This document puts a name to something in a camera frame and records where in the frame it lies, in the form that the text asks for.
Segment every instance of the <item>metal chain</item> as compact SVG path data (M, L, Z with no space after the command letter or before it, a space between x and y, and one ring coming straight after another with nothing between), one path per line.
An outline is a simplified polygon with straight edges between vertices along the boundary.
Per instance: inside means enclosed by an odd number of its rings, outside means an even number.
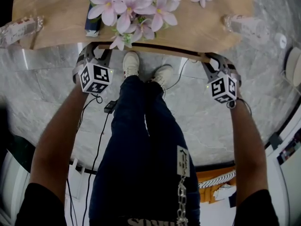
M186 218L186 187L184 186L185 176L187 169L187 160L184 163L183 167L183 176L181 176L181 180L178 185L178 202L179 202L179 209L177 211L178 218L177 218L177 225L178 226L187 226L188 219Z

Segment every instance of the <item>round white object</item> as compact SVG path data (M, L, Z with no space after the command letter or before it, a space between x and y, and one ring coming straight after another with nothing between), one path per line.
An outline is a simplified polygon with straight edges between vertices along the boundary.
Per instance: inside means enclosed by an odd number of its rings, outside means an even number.
M277 43L277 45L282 48L285 49L286 45L287 45L287 39L286 37L282 34L282 33L276 33L275 35L275 42Z
M295 86L301 83L301 50L293 48L290 52L287 62L285 74L287 79Z

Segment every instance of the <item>person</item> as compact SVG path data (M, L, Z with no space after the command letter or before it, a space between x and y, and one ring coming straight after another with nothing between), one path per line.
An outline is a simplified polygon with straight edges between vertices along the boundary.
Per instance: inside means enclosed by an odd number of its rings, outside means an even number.
M114 226L174 226L177 221L177 147L187 149L183 133L162 99L170 65L143 83L139 58L128 52L125 80L111 124L112 136L94 180L89 223ZM47 125L36 147L30 183L16 225L66 225L64 200L69 160L88 94L79 81ZM278 225L268 192L264 146L245 104L231 109L237 172L235 225ZM186 218L200 225L200 195L189 156Z

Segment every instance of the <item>plastic bottle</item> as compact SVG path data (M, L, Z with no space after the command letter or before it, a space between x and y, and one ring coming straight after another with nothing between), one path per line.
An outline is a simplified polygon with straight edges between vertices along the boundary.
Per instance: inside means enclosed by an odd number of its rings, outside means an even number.
M6 48L27 35L40 31L43 27L43 17L22 18L0 28L0 48Z
M265 44L269 40L267 25L259 18L226 15L223 17L223 23L228 31L238 33L258 44Z

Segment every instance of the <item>wooden table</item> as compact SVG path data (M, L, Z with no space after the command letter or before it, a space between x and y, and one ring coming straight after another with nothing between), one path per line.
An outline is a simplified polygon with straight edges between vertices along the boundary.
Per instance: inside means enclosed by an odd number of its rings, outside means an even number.
M33 49L101 41L106 48L112 42L111 27L102 27L97 38L86 37L84 30L89 0L14 0L13 20L30 14L43 15L45 25ZM213 0L205 9L199 3L182 0L175 15L177 26L161 30L155 40L136 43L134 50L174 54L196 58L203 52L218 52L237 44L240 37L224 30L225 14L252 16L253 0Z

